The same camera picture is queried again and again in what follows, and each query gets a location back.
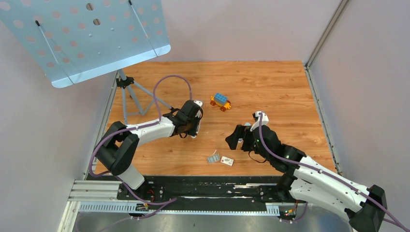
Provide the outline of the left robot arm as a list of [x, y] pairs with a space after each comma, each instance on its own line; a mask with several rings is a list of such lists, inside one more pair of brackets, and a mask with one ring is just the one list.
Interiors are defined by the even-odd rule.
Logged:
[[161, 118], [141, 124], [125, 125], [113, 123], [93, 151], [103, 166], [113, 176], [123, 181], [130, 194], [137, 200], [148, 194], [145, 178], [132, 165], [137, 148], [160, 138], [180, 136], [185, 138], [198, 135], [203, 117], [203, 102], [188, 100], [182, 108], [174, 109]]

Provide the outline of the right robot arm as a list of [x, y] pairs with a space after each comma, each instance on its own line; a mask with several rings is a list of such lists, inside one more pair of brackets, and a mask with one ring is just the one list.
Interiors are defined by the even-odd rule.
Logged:
[[355, 183], [324, 168], [303, 151], [283, 144], [266, 125], [237, 125], [225, 141], [235, 150], [239, 140], [242, 151], [259, 154], [283, 173], [276, 188], [279, 200], [313, 203], [337, 214], [357, 232], [379, 231], [385, 216], [380, 207], [387, 206], [383, 188]]

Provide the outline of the white staple box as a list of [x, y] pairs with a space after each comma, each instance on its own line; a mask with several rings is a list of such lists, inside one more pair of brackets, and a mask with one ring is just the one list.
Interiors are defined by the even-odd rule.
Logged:
[[224, 164], [229, 165], [229, 166], [232, 166], [233, 163], [234, 163], [233, 159], [225, 157], [225, 156], [222, 156], [220, 161], [221, 161], [221, 163], [224, 163]]

